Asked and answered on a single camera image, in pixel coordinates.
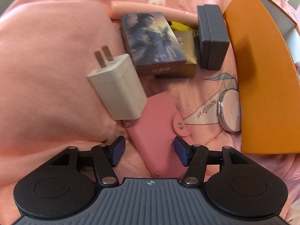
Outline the round pink compact mirror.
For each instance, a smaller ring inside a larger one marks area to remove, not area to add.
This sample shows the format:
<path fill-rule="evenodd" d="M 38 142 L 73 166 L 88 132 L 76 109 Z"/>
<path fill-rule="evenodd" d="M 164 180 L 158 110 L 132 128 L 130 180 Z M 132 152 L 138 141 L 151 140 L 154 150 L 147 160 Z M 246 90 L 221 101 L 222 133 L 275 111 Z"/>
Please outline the round pink compact mirror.
<path fill-rule="evenodd" d="M 225 131 L 232 134 L 241 131 L 241 107 L 237 90 L 227 89 L 220 94 L 217 117 Z"/>

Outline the orange storage box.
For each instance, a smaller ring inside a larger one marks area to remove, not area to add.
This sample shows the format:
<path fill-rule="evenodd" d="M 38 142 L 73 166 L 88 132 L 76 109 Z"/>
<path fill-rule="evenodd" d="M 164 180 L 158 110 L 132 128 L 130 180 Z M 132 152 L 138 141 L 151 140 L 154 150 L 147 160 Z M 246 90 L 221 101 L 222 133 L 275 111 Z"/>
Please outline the orange storage box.
<path fill-rule="evenodd" d="M 224 18 L 241 103 L 241 149 L 299 153 L 299 27 L 274 0 L 232 0 Z"/>

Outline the long pink case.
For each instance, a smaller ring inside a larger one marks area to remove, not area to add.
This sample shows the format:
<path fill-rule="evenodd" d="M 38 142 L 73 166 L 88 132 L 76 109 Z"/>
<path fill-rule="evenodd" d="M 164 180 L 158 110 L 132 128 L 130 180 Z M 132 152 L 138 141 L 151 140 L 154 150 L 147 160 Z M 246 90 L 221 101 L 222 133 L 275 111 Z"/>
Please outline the long pink case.
<path fill-rule="evenodd" d="M 112 1 L 108 14 L 111 19 L 118 20 L 121 18 L 121 15 L 124 14 L 153 12 L 161 12 L 167 20 L 176 21 L 189 27 L 196 28 L 198 25 L 197 14 L 188 13 L 186 11 L 181 11 L 164 6 L 156 6 L 130 1 Z"/>

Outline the white hand cream tube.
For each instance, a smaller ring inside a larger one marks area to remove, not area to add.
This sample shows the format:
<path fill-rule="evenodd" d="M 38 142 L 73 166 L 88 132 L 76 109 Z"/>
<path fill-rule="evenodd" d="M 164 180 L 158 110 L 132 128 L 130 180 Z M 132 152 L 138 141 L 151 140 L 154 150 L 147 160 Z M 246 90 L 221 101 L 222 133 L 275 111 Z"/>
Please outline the white hand cream tube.
<path fill-rule="evenodd" d="M 164 0 L 148 0 L 147 3 L 155 6 L 163 6 Z"/>

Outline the dark grey small box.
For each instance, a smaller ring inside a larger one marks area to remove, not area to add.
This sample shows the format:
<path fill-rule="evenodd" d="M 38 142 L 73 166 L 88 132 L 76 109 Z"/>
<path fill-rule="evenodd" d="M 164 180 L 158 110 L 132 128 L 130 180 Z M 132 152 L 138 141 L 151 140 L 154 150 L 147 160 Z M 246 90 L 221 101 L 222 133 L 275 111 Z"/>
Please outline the dark grey small box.
<path fill-rule="evenodd" d="M 200 67 L 219 71 L 230 43 L 226 23 L 218 5 L 197 7 Z"/>

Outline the yellow tape measure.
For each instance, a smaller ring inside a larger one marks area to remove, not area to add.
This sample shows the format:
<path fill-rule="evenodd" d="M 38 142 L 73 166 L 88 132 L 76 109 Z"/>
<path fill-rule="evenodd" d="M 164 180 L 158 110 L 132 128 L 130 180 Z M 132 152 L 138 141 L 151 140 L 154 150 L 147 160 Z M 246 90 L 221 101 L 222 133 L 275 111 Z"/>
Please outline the yellow tape measure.
<path fill-rule="evenodd" d="M 198 36 L 198 31 L 187 25 L 184 25 L 184 24 L 176 22 L 176 21 L 170 21 L 170 20 L 168 21 L 168 24 L 170 25 L 170 27 L 173 31 L 191 31 L 193 33 L 194 38 L 196 38 Z"/>

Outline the white wall charger plug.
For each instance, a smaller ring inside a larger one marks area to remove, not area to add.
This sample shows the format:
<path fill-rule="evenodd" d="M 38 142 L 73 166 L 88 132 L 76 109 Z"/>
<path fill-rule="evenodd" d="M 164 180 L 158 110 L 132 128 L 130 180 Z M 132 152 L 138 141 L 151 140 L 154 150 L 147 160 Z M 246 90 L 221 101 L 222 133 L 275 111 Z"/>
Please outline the white wall charger plug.
<path fill-rule="evenodd" d="M 107 46 L 94 53 L 99 66 L 87 78 L 115 120 L 140 118 L 147 96 L 129 54 L 113 57 Z"/>

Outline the pink leather pouch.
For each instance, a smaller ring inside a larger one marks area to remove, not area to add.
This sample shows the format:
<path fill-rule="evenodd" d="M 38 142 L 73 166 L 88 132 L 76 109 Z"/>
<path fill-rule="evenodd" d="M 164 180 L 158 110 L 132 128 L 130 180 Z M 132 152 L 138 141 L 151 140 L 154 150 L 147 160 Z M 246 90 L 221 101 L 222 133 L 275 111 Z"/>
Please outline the pink leather pouch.
<path fill-rule="evenodd" d="M 177 136 L 190 145 L 194 141 L 170 92 L 149 97 L 140 118 L 122 123 L 153 177 L 178 178 L 186 171 L 173 141 Z"/>

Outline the gold gift box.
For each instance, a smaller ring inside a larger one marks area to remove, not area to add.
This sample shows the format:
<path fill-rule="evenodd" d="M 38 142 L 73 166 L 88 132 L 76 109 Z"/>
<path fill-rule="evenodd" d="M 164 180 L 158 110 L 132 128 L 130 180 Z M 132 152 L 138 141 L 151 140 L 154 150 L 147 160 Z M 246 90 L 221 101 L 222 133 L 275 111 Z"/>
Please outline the gold gift box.
<path fill-rule="evenodd" d="M 174 34 L 181 45 L 187 58 L 185 64 L 179 71 L 156 75 L 156 78 L 193 78 L 197 68 L 197 56 L 192 31 L 174 31 Z"/>

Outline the illustrated card box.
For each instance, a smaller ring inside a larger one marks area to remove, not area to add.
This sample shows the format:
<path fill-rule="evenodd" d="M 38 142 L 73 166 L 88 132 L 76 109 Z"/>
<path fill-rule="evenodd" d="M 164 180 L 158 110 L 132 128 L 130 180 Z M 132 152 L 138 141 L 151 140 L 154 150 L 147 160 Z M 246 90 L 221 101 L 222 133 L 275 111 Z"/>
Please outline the illustrated card box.
<path fill-rule="evenodd" d="M 121 15 L 121 33 L 138 76 L 179 71 L 187 58 L 161 12 Z"/>

